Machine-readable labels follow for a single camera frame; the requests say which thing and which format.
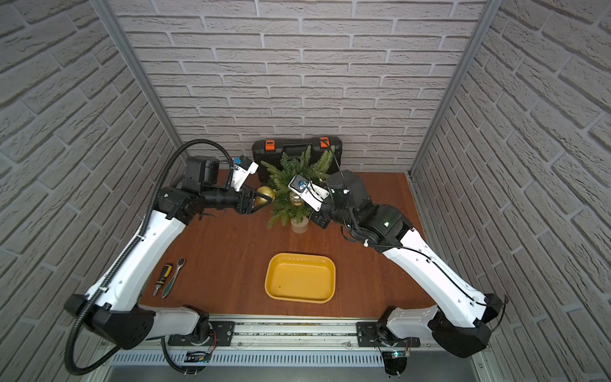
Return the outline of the shiny gold ball ornament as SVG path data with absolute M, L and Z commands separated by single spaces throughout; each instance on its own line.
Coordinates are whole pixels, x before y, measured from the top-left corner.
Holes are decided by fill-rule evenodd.
M 304 200 L 295 192 L 290 192 L 289 201 L 295 207 L 304 205 Z

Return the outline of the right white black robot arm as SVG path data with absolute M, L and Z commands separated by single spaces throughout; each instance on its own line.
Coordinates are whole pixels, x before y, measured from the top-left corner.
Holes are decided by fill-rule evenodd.
M 493 333 L 488 323 L 502 313 L 505 302 L 462 279 L 396 207 L 374 203 L 358 175 L 340 171 L 325 186 L 297 177 L 290 188 L 312 208 L 313 222 L 322 228 L 339 224 L 353 240 L 398 265 L 434 300 L 430 308 L 388 308 L 379 321 L 381 337 L 432 339 L 461 358 L 488 346 Z

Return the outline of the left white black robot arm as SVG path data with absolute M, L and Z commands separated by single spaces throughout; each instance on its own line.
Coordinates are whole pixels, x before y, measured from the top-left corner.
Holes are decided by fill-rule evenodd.
M 97 282 L 86 294 L 72 295 L 65 310 L 78 317 L 92 302 L 84 324 L 123 350 L 173 335 L 206 342 L 212 330 L 207 313 L 193 307 L 145 307 L 138 301 L 162 255 L 195 216 L 206 209 L 233 209 L 243 215 L 260 209 L 259 193 L 245 184 L 258 164 L 244 156 L 234 159 L 227 186 L 216 183 L 219 165 L 217 159 L 189 157 L 184 174 L 160 190 L 145 231 L 135 234 L 135 247 L 127 259 L 114 262 L 116 273 L 106 273 L 111 278 L 108 285 Z

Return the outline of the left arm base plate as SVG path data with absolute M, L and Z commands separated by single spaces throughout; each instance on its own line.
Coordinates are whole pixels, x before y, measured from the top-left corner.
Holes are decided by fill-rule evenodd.
M 166 343 L 169 346 L 229 346 L 234 329 L 235 322 L 205 320 L 197 324 L 192 334 L 169 336 Z

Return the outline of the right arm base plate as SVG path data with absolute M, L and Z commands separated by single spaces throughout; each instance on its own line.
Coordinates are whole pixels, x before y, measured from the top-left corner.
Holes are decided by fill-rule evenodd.
M 418 337 L 399 339 L 385 325 L 378 322 L 356 323 L 356 334 L 359 347 L 418 348 L 421 346 Z

